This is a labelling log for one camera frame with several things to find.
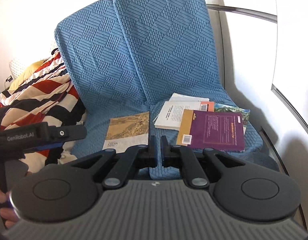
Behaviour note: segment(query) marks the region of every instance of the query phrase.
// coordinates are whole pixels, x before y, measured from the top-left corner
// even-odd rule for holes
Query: silver screw
[[[204,178],[195,178],[192,179],[192,184],[194,186],[205,186],[207,184],[207,180]]]
[[[156,187],[156,186],[158,186],[158,185],[160,185],[160,183],[159,183],[158,181],[155,181],[155,182],[152,183],[152,186],[155,186],[155,187]]]
[[[108,178],[108,179],[105,179],[105,185],[106,186],[117,186],[120,184],[120,180],[118,178]]]

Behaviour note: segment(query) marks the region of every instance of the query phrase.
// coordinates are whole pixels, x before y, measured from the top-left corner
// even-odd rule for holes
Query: patterned blanket
[[[84,113],[58,49],[17,90],[0,94],[0,130],[37,122],[57,127],[81,124]],[[24,162],[29,162],[30,170],[38,171],[49,163],[71,161],[76,157],[69,154],[70,146],[73,143],[26,154]]]

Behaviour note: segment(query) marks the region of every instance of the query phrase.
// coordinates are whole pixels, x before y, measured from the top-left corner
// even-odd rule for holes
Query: pillow
[[[44,60],[37,61],[29,65],[9,87],[9,90],[16,90],[23,84],[42,64]]]

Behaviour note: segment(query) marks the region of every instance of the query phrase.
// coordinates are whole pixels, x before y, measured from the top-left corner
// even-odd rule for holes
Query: purple book
[[[184,110],[177,144],[190,148],[243,151],[241,113]]]

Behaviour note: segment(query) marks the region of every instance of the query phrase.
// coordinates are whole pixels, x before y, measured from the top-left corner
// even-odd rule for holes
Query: barcode
[[[189,134],[184,134],[182,144],[191,144],[191,143],[192,143],[192,136]]]
[[[202,104],[201,108],[199,109],[200,111],[207,111],[207,104]]]

